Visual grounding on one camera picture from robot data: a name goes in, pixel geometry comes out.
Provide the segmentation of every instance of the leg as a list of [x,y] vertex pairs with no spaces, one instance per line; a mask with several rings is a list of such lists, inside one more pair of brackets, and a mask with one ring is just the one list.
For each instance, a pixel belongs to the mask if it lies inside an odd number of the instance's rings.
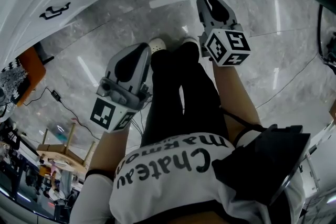
[[[213,64],[214,76],[223,109],[250,124],[260,124],[258,112],[252,103],[234,67]],[[230,142],[234,143],[246,127],[225,115]]]
[[72,172],[62,171],[62,177],[59,182],[59,190],[63,191],[65,198],[68,198],[71,194],[71,181],[72,181]]
[[11,146],[14,150],[18,151],[20,149],[20,142],[21,142],[21,137],[20,136],[16,136],[16,141],[15,143],[13,143]]
[[36,183],[36,190],[39,191],[42,183],[43,183],[43,179],[44,177],[42,177],[41,175],[37,175],[37,183]]
[[183,110],[172,54],[160,50],[152,55],[153,98],[141,146],[183,133]]
[[176,52],[184,93],[188,133],[207,132],[228,138],[218,92],[200,63],[197,44],[187,42]]

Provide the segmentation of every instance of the foot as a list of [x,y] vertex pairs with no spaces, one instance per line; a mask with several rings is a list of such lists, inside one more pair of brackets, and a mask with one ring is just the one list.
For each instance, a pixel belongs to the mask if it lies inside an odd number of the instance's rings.
[[195,43],[195,44],[197,44],[197,45],[199,46],[198,41],[197,41],[196,39],[192,38],[192,37],[188,37],[188,38],[186,38],[186,39],[183,41],[182,45],[185,44],[185,43],[187,43],[187,42],[192,42],[192,43]]
[[174,55],[176,62],[182,66],[198,63],[200,58],[199,43],[194,38],[186,38],[182,46],[174,52]]
[[148,45],[151,48],[152,54],[155,53],[156,51],[167,49],[166,44],[161,38],[152,39]]

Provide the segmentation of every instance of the black strap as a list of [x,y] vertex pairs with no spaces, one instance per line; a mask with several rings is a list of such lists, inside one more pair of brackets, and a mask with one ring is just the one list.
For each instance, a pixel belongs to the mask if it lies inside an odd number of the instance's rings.
[[114,181],[114,178],[111,178],[108,172],[106,172],[105,170],[100,170],[100,169],[92,169],[88,171],[85,175],[85,180],[88,178],[88,176],[93,175],[93,174],[102,175],[102,176],[105,176],[111,179],[112,182]]
[[230,116],[232,119],[234,119],[235,121],[239,122],[241,125],[243,125],[243,126],[245,126],[246,128],[248,128],[249,131],[250,131],[250,130],[255,130],[255,131],[258,131],[258,132],[262,133],[262,132],[264,132],[264,131],[267,130],[267,128],[264,128],[264,127],[262,127],[262,126],[259,125],[259,124],[251,124],[251,123],[248,123],[247,121],[241,119],[240,117],[238,117],[238,116],[236,116],[236,115],[233,115],[233,114],[230,113],[230,112],[227,112],[227,111],[226,111],[225,109],[223,109],[222,107],[221,107],[221,110],[222,110],[223,114]]
[[244,130],[242,130],[235,138],[235,140],[233,141],[233,146],[237,147],[237,144],[239,142],[239,140],[243,137],[244,134],[248,133],[249,131],[251,131],[251,129],[249,128],[245,128]]

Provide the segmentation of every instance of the person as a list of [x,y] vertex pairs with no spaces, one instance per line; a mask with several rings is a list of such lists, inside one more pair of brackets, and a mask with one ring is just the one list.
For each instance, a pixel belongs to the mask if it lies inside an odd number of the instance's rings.
[[21,156],[19,151],[14,150],[12,147],[8,150],[8,156],[10,157],[11,166],[15,171],[17,171],[22,164],[23,157]]
[[43,195],[53,201],[58,201],[66,198],[64,192],[59,189],[59,181],[56,179],[56,174],[57,172],[54,171],[53,175],[51,176],[51,188],[46,188],[43,191]]
[[7,155],[8,155],[8,150],[3,145],[0,144],[0,158],[1,158],[0,161],[2,162],[5,156]]
[[[174,52],[160,39],[149,45],[160,50],[151,58],[153,97],[141,146],[125,156],[128,129],[103,134],[70,223],[276,222],[276,210],[239,199],[211,166],[259,134],[250,128],[258,129],[260,120],[235,68],[213,64],[216,89],[198,62],[196,40]],[[296,223],[304,201],[298,172],[285,192],[277,220]]]
[[29,165],[26,166],[26,184],[28,187],[36,186],[37,184],[37,172]]
[[5,126],[2,130],[0,130],[0,141],[9,145],[13,150],[20,149],[21,137],[19,135],[15,135],[16,131],[13,129],[13,126]]

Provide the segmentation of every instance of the gray marble tile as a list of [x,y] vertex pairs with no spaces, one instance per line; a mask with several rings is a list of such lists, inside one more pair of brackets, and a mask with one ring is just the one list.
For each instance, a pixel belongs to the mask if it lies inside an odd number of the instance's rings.
[[[286,77],[281,84],[286,85],[290,78],[294,77],[291,70],[283,70],[282,77]],[[271,83],[274,78],[269,76],[258,83],[260,88]],[[319,99],[324,103],[335,100],[335,75],[330,68],[323,65],[318,57],[297,75],[295,79],[286,86],[280,94],[276,95],[270,102],[258,108],[261,119],[276,116],[281,113],[291,112],[297,107],[306,104],[310,100]]]
[[57,55],[74,41],[95,28],[139,7],[150,0],[98,0],[74,18],[74,23],[41,41],[49,55]]
[[317,25],[315,0],[247,0],[252,36]]
[[300,68],[307,63],[317,53],[316,29],[306,28],[250,37],[249,44],[252,53],[237,70],[243,78],[260,78],[290,65]]
[[197,38],[200,31],[197,10],[190,1],[179,2],[156,9],[142,7],[125,15],[132,27],[132,36],[142,41],[161,37],[174,49],[186,37]]

